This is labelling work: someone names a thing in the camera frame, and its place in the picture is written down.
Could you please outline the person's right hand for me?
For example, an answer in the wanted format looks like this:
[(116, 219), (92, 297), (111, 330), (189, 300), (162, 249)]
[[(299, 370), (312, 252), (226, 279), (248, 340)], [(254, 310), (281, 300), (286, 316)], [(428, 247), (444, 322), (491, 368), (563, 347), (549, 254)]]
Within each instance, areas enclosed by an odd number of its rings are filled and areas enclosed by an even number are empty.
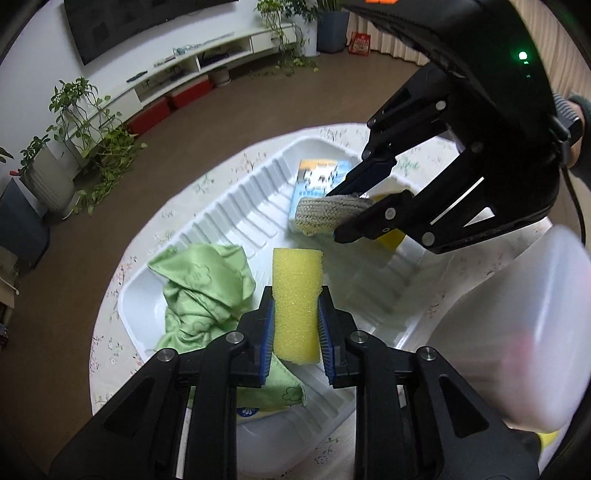
[(575, 135), (570, 140), (570, 158), (567, 163), (567, 167), (572, 169), (579, 160), (582, 151), (583, 137), (585, 133), (585, 116), (584, 110), (579, 103), (572, 99), (567, 100), (567, 104), (570, 109), (574, 112), (577, 120), (575, 126)]

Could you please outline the person's right forearm grey sleeve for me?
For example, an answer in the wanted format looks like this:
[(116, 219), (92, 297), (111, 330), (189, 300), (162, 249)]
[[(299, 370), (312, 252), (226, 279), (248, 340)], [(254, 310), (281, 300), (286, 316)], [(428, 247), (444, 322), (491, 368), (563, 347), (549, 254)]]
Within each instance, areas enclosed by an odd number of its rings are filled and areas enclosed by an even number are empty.
[(579, 155), (583, 155), (590, 144), (590, 101), (578, 94), (565, 99), (554, 92), (553, 97), (558, 118), (570, 133), (571, 147), (579, 145)]

